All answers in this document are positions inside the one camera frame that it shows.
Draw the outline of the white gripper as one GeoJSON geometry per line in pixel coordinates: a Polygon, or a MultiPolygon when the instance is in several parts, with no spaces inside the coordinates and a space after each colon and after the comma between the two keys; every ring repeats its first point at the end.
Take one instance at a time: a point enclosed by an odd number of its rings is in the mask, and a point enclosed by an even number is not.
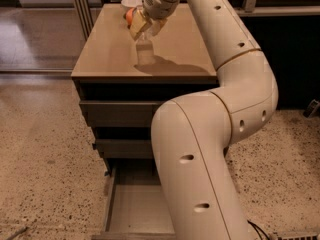
{"type": "Polygon", "coordinates": [[[135,8],[130,34],[137,40],[147,30],[149,36],[156,36],[167,23],[169,17],[179,4],[179,0],[143,0],[142,9],[135,8]]]}

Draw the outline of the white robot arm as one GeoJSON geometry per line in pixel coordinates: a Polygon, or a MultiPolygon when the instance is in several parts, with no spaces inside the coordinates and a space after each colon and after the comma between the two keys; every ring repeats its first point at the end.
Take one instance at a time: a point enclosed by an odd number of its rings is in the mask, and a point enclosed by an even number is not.
{"type": "MultiPolygon", "coordinates": [[[[228,0],[187,1],[219,85],[163,103],[152,120],[152,150],[176,240],[254,240],[224,151],[270,120],[276,79],[228,0]]],[[[166,19],[178,2],[143,0],[131,36],[166,19]]]]}

